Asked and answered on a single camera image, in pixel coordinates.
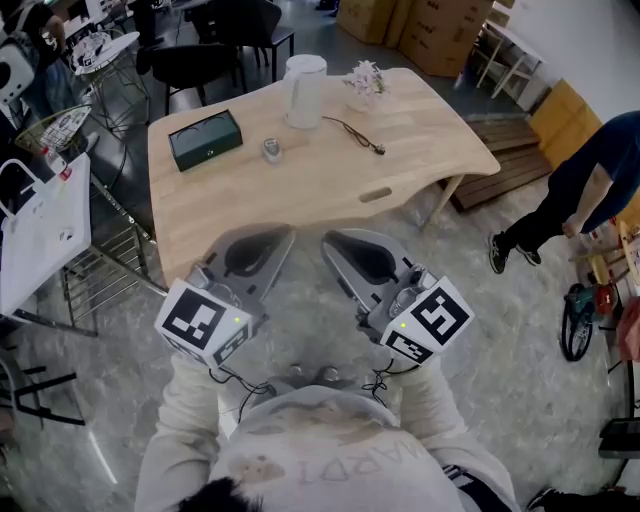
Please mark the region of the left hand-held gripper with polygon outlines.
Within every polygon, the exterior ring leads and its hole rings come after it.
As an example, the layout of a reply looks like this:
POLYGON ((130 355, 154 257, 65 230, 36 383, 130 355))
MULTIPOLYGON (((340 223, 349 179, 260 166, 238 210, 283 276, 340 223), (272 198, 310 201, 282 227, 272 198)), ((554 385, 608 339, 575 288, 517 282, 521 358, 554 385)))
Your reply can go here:
POLYGON ((176 350, 216 370, 266 320, 263 304, 295 241, 289 224, 251 224, 222 234, 188 277, 176 279, 155 321, 176 350))

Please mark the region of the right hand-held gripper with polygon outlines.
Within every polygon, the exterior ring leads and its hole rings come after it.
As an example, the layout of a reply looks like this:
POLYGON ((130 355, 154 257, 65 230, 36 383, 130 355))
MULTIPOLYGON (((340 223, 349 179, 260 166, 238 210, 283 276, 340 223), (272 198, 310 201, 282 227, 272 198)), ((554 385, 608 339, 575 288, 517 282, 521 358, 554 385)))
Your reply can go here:
POLYGON ((343 291, 360 304, 358 329, 408 362, 426 363, 475 318, 448 278, 437 279, 423 265, 414 265, 390 236, 334 229, 323 236, 321 252, 343 291))

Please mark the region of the white electric kettle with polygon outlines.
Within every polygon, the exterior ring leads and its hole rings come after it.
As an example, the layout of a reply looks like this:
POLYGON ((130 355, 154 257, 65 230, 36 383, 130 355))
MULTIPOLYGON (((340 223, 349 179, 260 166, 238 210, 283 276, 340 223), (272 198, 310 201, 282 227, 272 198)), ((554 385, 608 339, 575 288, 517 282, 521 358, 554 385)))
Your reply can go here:
POLYGON ((322 117, 327 62, 319 55, 299 54, 286 61, 283 77, 285 117, 322 117))

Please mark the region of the person's right forearm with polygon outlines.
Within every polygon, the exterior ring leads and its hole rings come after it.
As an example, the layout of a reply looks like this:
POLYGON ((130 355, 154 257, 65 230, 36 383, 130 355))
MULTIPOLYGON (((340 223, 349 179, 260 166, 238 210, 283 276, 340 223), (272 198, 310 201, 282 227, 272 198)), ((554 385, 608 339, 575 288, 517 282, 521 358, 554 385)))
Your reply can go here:
POLYGON ((424 366, 395 375, 401 390, 400 425, 444 466, 458 466, 490 486, 510 512, 520 512, 506 467, 469 432, 453 393, 432 357, 424 366))

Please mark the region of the person's left forearm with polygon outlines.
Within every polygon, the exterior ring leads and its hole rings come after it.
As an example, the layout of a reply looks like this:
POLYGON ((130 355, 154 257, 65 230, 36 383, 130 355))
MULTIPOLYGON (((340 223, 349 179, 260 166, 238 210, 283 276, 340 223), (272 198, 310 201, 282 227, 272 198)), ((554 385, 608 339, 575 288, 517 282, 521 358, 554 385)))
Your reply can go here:
POLYGON ((178 512, 208 483, 220 446, 218 386, 208 369, 176 352, 156 432, 143 456, 134 512, 178 512))

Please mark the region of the wooden table leg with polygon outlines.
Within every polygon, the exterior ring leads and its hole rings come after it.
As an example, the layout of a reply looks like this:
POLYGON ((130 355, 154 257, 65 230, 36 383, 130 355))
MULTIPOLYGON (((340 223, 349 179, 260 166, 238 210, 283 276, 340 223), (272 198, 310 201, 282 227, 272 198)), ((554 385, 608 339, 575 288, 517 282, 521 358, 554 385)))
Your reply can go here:
POLYGON ((422 225, 422 230, 425 230, 429 225, 433 224, 439 217, 440 213, 444 209, 444 207, 448 204, 451 196, 454 194, 456 189, 459 187, 463 179, 465 178, 464 174, 459 174, 452 176, 448 179, 447 184, 442 191, 440 198, 432 209, 429 216, 426 218, 425 222, 422 225))

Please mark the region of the dark green box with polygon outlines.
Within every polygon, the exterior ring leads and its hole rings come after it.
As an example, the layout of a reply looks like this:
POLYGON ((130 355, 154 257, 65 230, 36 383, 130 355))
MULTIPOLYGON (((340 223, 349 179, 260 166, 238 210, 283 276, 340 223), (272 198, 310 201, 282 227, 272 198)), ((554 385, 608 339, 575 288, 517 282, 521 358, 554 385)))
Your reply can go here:
POLYGON ((238 123, 229 110, 213 114, 169 135, 177 168, 193 167, 243 145, 238 123))

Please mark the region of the cream vase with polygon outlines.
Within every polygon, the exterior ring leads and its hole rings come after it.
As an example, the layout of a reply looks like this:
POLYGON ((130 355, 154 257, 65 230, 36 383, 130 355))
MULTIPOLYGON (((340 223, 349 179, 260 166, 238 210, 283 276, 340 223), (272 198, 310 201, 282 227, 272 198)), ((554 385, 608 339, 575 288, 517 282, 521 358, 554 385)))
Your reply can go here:
POLYGON ((347 92, 345 97, 346 106, 358 113, 370 114, 373 113, 376 107, 376 98, 369 98, 362 96, 356 92, 347 92))

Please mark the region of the wooden pallet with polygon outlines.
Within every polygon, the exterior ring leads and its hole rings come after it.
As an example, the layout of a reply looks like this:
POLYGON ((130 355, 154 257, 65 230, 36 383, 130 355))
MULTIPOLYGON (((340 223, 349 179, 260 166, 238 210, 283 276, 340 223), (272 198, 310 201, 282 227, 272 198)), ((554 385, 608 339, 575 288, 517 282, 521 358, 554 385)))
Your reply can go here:
POLYGON ((530 184, 552 172, 540 138, 524 117, 470 115, 465 122, 499 164, 491 176, 466 175, 447 202, 465 212, 530 184))

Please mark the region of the pink flowers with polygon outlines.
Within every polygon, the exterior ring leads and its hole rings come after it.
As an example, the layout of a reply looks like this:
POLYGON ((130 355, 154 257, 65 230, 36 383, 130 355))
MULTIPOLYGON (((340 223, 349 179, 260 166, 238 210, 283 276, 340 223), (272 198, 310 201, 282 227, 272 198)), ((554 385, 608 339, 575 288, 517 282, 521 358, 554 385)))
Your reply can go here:
POLYGON ((375 62, 369 60, 360 61, 351 73, 344 76, 342 82, 364 98, 380 96, 388 92, 382 70, 375 62))

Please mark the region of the person's cream sweatshirt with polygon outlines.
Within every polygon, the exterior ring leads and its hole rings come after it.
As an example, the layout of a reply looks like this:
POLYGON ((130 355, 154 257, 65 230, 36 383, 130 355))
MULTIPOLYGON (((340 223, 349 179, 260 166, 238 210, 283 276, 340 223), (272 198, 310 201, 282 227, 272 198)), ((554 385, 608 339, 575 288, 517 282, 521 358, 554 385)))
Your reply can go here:
POLYGON ((464 512, 441 466, 359 394, 309 386, 253 407, 212 467, 264 512, 464 512))

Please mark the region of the black chair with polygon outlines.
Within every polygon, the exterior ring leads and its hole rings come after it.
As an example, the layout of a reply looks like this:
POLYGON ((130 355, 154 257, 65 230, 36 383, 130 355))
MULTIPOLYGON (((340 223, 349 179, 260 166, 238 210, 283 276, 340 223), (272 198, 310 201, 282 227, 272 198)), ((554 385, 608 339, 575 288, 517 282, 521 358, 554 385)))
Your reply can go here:
POLYGON ((186 89, 195 89, 201 105, 206 106, 204 87, 228 74, 234 87, 248 93, 246 76, 237 48, 222 44, 176 45, 140 50, 137 70, 151 72, 165 85, 165 114, 170 113, 170 98, 186 89))
POLYGON ((278 49, 287 43, 294 55, 295 30, 281 24, 282 9, 272 0, 194 0, 184 11, 201 43, 251 47, 258 67, 263 55, 272 82, 279 79, 278 49))

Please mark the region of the red label water bottle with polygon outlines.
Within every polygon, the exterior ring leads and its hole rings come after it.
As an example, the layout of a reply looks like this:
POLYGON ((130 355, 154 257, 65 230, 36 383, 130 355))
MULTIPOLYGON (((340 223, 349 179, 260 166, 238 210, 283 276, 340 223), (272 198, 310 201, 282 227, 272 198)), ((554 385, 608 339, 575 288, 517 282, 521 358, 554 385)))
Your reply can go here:
POLYGON ((69 167, 67 161, 53 147, 44 146, 42 148, 42 155, 50 170, 62 182, 66 182, 70 178, 72 169, 69 167))

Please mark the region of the small bicycle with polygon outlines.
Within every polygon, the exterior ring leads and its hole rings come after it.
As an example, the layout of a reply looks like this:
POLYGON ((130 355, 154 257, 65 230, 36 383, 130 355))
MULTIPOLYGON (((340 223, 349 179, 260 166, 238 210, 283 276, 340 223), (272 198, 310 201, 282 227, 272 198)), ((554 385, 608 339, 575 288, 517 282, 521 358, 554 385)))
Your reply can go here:
POLYGON ((574 257, 589 266, 587 284, 575 283, 564 296, 560 347, 569 362, 581 360, 595 327, 610 318, 621 303, 618 285, 631 281, 630 293, 640 297, 640 225, 616 223, 618 241, 574 257))

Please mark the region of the stack of cardboard boxes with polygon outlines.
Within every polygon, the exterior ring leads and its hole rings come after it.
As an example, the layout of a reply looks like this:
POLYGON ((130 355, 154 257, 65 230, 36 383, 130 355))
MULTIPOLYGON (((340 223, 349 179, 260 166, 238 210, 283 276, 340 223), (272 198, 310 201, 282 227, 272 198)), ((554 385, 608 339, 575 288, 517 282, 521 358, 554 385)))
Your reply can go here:
POLYGON ((403 54, 424 73, 455 78, 495 0, 340 0, 337 24, 403 54))

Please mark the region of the yellow cardboard box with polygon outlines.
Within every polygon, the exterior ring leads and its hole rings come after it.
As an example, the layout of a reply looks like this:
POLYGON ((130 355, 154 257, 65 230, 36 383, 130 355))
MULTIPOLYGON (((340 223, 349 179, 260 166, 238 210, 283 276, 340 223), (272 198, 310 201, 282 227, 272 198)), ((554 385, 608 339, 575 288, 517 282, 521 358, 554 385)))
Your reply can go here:
POLYGON ((539 149, 556 170, 602 126, 588 103, 564 79, 559 80, 531 116, 539 149))

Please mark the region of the person's striped black trousers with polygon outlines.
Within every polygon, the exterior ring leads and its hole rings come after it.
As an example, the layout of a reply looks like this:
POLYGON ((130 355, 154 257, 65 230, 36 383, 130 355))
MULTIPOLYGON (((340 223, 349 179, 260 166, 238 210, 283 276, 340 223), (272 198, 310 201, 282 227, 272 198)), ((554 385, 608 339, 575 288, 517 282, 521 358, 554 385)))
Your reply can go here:
POLYGON ((443 472, 457 488, 465 512, 510 512, 498 493, 466 470, 448 465, 443 472))

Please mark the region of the round white table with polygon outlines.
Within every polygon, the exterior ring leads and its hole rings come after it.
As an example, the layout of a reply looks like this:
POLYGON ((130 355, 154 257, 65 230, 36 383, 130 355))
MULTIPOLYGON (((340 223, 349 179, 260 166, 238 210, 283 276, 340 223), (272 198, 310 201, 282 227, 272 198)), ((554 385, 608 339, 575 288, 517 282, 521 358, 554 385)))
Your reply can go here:
POLYGON ((112 38, 106 31, 84 37, 72 53, 72 68, 76 76, 86 76, 100 71, 137 42, 140 33, 128 32, 112 38))

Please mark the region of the black metal stand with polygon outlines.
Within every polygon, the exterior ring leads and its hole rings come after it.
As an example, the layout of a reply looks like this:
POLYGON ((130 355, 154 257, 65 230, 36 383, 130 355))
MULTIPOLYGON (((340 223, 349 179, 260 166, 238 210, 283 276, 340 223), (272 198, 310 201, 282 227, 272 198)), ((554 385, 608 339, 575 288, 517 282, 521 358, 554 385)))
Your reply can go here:
POLYGON ((41 400, 42 392, 71 383, 77 379, 77 374, 72 372, 39 382, 32 379, 33 375, 46 371, 46 366, 23 369, 9 350, 0 348, 0 407, 9 408, 14 414, 37 418, 40 427, 44 426, 45 420, 84 427, 86 421, 82 416, 55 414, 41 400))

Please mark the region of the person's black shoe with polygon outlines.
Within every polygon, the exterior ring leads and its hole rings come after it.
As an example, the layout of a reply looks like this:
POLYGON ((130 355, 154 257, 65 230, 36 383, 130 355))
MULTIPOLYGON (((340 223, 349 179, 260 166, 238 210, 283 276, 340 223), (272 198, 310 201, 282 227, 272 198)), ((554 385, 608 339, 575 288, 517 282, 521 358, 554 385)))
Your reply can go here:
POLYGON ((558 512, 566 497, 566 493, 544 487, 529 501, 526 512, 558 512))

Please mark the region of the grey black device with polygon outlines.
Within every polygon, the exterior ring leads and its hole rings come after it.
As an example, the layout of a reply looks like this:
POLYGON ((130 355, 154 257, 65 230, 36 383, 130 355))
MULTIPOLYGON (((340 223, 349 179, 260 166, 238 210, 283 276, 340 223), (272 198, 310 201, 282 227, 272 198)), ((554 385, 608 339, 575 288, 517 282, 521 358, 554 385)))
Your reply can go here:
POLYGON ((640 459, 640 417, 610 420, 600 432, 598 454, 603 459, 640 459))

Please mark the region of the white frame table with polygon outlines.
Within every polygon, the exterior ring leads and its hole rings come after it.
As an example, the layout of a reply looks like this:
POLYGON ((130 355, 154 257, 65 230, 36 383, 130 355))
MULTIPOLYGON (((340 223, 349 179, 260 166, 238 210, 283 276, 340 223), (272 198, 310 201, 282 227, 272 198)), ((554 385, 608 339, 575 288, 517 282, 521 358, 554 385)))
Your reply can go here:
POLYGON ((512 30, 485 21, 471 52, 478 65, 476 87, 486 83, 490 97, 509 96, 525 112, 531 112, 546 94, 548 85, 540 77, 546 60, 512 30))

